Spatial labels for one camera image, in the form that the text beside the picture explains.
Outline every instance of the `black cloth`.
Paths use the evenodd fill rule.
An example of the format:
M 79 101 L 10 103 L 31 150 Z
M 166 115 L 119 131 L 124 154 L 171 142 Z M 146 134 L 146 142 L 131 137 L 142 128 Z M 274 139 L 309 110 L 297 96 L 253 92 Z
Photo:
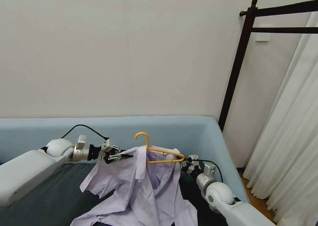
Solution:
M 63 164 L 39 186 L 10 206 L 0 207 L 1 226 L 69 226 L 72 220 L 92 209 L 110 194 L 99 199 L 80 184 L 94 164 Z M 227 226 L 222 215 L 213 213 L 202 198 L 195 181 L 181 173 L 180 188 L 184 199 L 198 210 L 200 226 Z

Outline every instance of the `white wall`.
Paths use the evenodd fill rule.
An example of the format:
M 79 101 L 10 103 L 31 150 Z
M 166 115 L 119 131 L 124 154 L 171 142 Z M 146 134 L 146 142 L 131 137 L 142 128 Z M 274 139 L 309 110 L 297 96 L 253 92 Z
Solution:
M 259 0 L 259 7 L 304 0 Z M 251 0 L 0 0 L 0 117 L 218 118 Z M 303 26 L 307 15 L 270 24 Z M 237 166 L 299 36 L 251 40 L 225 137 Z

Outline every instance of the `black cable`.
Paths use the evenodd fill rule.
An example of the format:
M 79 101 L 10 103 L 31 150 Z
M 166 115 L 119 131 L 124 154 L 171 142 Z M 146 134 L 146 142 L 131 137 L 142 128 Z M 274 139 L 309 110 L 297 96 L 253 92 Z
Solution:
M 200 162 L 205 161 L 205 162 L 213 163 L 213 164 L 217 167 L 217 169 L 219 170 L 220 177 L 221 177 L 221 182 L 223 183 L 223 176 L 222 176 L 221 170 L 220 170 L 219 166 L 218 166 L 218 165 L 216 165 L 213 161 L 211 161 L 211 160 L 194 160 L 194 159 L 190 159 L 190 160 L 193 160 L 193 161 L 200 161 Z
M 72 127 L 67 133 L 64 134 L 64 136 L 62 136 L 61 138 L 64 138 L 66 137 L 74 128 L 78 127 L 78 126 L 82 126 L 82 127 L 86 127 L 88 129 L 90 129 L 91 131 L 95 132 L 97 135 L 99 135 L 100 137 L 104 138 L 105 141 L 108 140 L 109 138 L 108 137 L 104 137 L 102 134 L 100 134 L 98 131 L 94 130 L 93 128 L 87 126 L 87 125 L 84 125 L 84 124 L 77 124 L 75 125 L 74 127 Z

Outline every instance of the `light purple shirt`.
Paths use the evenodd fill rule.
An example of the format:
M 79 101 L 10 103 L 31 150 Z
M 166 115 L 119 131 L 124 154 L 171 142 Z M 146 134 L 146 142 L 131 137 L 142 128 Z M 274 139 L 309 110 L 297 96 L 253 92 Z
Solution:
M 122 152 L 132 158 L 106 164 L 99 161 L 80 185 L 100 198 L 112 196 L 76 218 L 71 226 L 101 222 L 113 226 L 197 226 L 197 211 L 182 198 L 180 163 L 146 164 L 146 160 L 173 159 L 173 155 L 146 151 L 146 146 Z

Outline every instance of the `wooden floor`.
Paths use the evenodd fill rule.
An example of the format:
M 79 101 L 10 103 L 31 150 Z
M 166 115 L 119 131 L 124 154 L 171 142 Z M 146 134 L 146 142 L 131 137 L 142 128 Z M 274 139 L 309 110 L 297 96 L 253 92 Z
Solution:
M 271 211 L 267 210 L 267 208 L 266 208 L 266 200 L 261 200 L 261 199 L 258 199 L 256 197 L 254 197 L 251 194 L 250 189 L 248 189 L 246 187 L 246 185 L 248 184 L 248 180 L 243 178 L 243 172 L 240 172 L 239 175 L 240 175 L 240 177 L 242 179 L 242 182 L 244 184 L 244 187 L 245 187 L 245 190 L 246 190 L 246 193 L 247 193 L 247 196 L 249 198 L 250 203 L 255 208 L 257 208 L 258 211 L 260 211 L 262 214 L 264 214 L 267 218 L 269 218 L 273 222 L 274 212 L 272 210 Z

